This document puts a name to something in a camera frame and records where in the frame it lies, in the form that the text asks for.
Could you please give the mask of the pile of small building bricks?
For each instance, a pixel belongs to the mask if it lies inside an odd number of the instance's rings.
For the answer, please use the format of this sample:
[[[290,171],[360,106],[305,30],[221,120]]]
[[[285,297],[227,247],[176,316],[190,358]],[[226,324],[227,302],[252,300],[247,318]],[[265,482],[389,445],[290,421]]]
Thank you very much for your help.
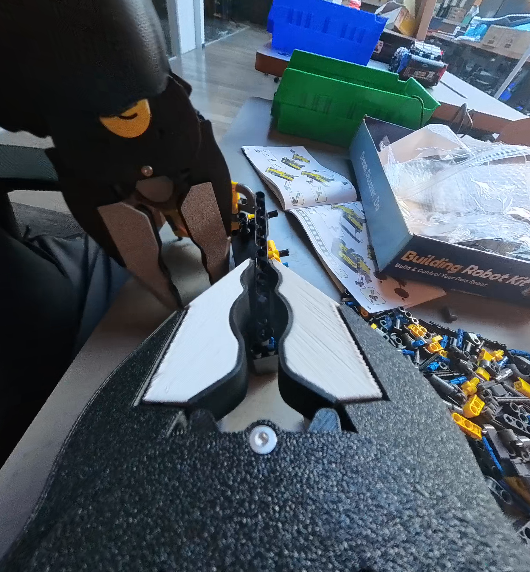
[[[401,352],[444,401],[492,496],[530,549],[530,352],[419,321],[404,307],[369,313],[341,302]]]

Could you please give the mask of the yellow black brick model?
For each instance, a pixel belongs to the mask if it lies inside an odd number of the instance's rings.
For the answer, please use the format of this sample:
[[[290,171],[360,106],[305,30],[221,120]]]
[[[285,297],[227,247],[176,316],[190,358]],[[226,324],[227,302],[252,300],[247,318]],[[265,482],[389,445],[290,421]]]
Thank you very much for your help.
[[[275,242],[269,238],[269,219],[278,215],[268,211],[263,192],[232,182],[232,238],[235,266],[248,261],[243,284],[248,289],[248,315],[242,333],[248,366],[256,375],[275,374],[279,367],[279,346],[288,323],[288,311],[277,295],[279,282],[273,262],[281,262]]]

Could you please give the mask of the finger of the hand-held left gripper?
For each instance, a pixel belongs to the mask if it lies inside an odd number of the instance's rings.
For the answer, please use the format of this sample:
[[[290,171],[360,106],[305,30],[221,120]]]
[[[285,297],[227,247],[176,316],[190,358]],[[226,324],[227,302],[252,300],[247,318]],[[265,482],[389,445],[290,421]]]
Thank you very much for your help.
[[[215,284],[229,272],[231,240],[212,183],[190,187],[179,200],[179,214],[190,239],[202,254],[210,284]]]
[[[146,196],[101,205],[98,213],[132,276],[164,306],[182,309],[182,297],[162,256],[160,229],[165,216]]]

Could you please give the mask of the green plastic bin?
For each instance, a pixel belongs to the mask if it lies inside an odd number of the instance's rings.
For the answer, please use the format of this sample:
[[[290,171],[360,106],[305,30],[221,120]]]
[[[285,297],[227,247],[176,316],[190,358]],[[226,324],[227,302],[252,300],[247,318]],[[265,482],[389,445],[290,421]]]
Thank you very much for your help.
[[[417,96],[424,103],[425,112],[430,116],[441,106],[430,91],[415,79],[401,80],[398,74],[379,68],[294,50],[283,74],[286,75],[289,69],[376,89],[396,96]]]
[[[289,69],[276,90],[271,115],[277,131],[348,147],[365,117],[417,130],[432,118],[420,97]]]

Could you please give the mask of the blue cardboard kit box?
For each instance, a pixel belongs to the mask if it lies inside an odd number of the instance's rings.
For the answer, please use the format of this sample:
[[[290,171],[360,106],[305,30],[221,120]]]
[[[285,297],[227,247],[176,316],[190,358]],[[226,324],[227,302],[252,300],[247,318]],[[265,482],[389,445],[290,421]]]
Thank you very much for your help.
[[[385,135],[395,142],[415,131],[365,117],[348,148],[379,270],[390,277],[530,307],[530,262],[408,231],[377,143]]]

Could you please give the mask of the black red tool battery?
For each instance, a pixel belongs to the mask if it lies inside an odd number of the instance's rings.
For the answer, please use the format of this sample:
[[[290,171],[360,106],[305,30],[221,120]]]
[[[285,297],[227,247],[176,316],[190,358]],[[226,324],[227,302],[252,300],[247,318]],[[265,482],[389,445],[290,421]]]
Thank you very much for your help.
[[[399,47],[391,58],[389,71],[402,81],[417,80],[422,86],[438,85],[447,70],[444,52],[436,45],[414,41],[410,47]]]

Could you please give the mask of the instruction booklet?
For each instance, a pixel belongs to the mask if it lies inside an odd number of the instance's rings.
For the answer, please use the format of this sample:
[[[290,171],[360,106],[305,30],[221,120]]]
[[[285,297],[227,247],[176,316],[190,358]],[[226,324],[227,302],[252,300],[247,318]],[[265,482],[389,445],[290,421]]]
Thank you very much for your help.
[[[446,295],[439,287],[394,279],[379,270],[353,183],[322,166],[305,147],[241,149],[283,211],[302,226],[336,285],[365,310],[410,308]]]

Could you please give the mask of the clear plastic wrapping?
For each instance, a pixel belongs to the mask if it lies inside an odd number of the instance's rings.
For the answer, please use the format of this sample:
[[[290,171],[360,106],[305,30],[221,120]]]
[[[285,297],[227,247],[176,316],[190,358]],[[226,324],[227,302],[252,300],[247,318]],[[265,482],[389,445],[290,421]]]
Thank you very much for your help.
[[[530,147],[429,125],[377,149],[410,233],[530,262]]]

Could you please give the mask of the blue plastic bin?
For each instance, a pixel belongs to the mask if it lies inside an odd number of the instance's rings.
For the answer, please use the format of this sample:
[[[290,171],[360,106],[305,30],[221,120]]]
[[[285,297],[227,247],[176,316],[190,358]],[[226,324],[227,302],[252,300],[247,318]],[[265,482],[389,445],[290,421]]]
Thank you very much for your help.
[[[267,31],[274,50],[367,65],[387,19],[327,1],[273,1]]]

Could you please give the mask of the grey background table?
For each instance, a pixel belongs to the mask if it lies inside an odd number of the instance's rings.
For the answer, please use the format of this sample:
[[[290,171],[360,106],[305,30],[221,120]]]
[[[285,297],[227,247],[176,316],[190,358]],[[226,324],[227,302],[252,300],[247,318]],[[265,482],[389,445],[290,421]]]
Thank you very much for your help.
[[[500,133],[508,123],[527,118],[449,72],[445,72],[437,86],[427,90],[440,103],[431,123],[454,121],[462,105],[467,105],[473,128],[481,132]]]

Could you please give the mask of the grey desk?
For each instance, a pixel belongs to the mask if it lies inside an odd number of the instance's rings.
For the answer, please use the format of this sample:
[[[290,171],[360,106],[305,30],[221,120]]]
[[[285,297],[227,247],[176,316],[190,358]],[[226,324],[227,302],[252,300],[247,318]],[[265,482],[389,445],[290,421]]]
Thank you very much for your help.
[[[0,472],[0,571],[530,571],[440,397],[355,311],[383,399],[305,432],[144,404],[184,311],[75,358]]]

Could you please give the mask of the cluttered storage shelf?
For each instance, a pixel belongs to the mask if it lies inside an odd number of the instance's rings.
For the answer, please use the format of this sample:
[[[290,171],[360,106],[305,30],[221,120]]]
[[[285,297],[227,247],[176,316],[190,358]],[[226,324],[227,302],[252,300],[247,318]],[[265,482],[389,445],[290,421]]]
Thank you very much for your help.
[[[446,72],[530,116],[530,1],[435,1],[429,21],[412,17],[426,1],[370,1],[387,19],[372,59],[389,67],[399,47],[439,46]]]

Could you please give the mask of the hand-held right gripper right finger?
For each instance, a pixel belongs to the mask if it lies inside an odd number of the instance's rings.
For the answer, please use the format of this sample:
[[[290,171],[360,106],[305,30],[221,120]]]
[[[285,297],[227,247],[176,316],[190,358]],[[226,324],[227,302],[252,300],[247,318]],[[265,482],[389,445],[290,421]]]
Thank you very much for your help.
[[[340,305],[278,261],[276,297],[287,313],[279,340],[279,391],[304,418],[321,408],[344,416],[347,405],[383,399]]]

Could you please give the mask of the brown cardboard box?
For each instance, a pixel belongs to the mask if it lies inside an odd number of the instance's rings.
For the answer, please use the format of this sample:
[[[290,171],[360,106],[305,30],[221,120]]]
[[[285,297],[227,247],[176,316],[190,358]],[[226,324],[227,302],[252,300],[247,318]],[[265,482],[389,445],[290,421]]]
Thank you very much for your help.
[[[530,117],[507,123],[496,138],[496,142],[530,147]]]

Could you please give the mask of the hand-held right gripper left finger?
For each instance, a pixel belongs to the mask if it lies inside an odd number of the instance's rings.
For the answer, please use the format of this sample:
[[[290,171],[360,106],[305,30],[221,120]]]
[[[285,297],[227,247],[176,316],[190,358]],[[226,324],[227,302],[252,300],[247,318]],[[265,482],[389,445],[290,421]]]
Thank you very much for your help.
[[[244,399],[248,366],[243,327],[254,262],[245,260],[187,305],[142,396],[149,405],[222,419]]]

